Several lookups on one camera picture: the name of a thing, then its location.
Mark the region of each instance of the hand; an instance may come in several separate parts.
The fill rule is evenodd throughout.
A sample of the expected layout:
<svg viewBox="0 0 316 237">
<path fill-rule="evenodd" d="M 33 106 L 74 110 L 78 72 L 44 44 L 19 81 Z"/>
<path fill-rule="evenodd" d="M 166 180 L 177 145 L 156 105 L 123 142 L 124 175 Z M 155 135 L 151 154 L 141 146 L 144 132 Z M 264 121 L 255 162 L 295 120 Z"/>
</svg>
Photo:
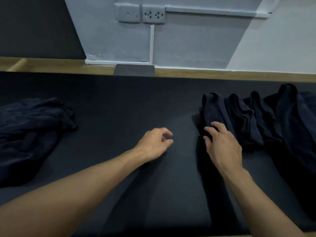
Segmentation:
<svg viewBox="0 0 316 237">
<path fill-rule="evenodd" d="M 155 128 L 147 131 L 138 142 L 135 149 L 144 153 L 145 163 L 160 157 L 173 143 L 173 140 L 166 140 L 163 135 L 173 136 L 167 128 Z"/>
<path fill-rule="evenodd" d="M 207 136 L 204 136 L 203 139 L 213 164 L 225 179 L 231 174 L 243 170 L 242 148 L 223 123 L 212 122 L 211 125 L 217 127 L 218 131 L 214 127 L 204 129 L 211 134 L 213 142 Z"/>
</svg>

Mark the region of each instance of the wall plate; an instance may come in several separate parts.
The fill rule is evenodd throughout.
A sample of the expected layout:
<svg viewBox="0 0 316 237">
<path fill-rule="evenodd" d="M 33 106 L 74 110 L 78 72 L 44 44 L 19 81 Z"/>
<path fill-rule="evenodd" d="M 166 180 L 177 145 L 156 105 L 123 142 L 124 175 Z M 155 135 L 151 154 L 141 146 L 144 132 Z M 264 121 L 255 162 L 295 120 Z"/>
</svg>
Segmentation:
<svg viewBox="0 0 316 237">
<path fill-rule="evenodd" d="M 164 24 L 166 7 L 157 5 L 143 5 L 143 23 Z"/>
<path fill-rule="evenodd" d="M 127 23 L 140 23 L 140 5 L 131 3 L 115 4 L 116 20 Z"/>
</svg>

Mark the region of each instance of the person's right arm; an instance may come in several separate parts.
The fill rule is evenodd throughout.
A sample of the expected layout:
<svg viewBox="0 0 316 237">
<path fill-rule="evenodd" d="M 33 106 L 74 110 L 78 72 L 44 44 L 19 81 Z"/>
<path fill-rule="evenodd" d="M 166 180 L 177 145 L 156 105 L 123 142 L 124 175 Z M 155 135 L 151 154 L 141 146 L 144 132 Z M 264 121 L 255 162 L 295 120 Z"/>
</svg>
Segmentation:
<svg viewBox="0 0 316 237">
<path fill-rule="evenodd" d="M 205 127 L 207 153 L 231 188 L 254 237 L 304 237 L 304 233 L 272 202 L 242 166 L 242 148 L 225 125 Z"/>
</svg>

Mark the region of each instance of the person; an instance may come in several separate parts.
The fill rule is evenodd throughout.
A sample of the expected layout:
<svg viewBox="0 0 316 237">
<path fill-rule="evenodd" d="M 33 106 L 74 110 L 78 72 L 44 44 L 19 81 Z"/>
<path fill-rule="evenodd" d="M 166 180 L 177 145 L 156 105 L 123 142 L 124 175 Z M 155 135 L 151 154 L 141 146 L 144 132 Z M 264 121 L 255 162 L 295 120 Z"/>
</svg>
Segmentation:
<svg viewBox="0 0 316 237">
<path fill-rule="evenodd" d="M 222 123 L 205 127 L 207 152 L 231 188 L 254 237 L 303 237 L 242 166 L 241 146 Z M 173 143 L 166 128 L 147 131 L 122 155 L 26 193 L 0 207 L 0 236 L 70 236 L 80 221 L 125 177 Z"/>
</svg>

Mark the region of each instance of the person's left arm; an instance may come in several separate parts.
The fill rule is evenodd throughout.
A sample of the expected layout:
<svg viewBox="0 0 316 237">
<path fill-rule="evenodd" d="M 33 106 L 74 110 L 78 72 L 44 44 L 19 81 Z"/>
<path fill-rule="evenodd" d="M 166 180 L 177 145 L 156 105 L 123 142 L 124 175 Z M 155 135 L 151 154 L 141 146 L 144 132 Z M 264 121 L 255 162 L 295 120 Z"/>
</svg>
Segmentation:
<svg viewBox="0 0 316 237">
<path fill-rule="evenodd" d="M 148 131 L 122 155 L 26 193 L 0 207 L 0 236 L 70 236 L 114 187 L 173 140 L 166 128 Z"/>
</svg>

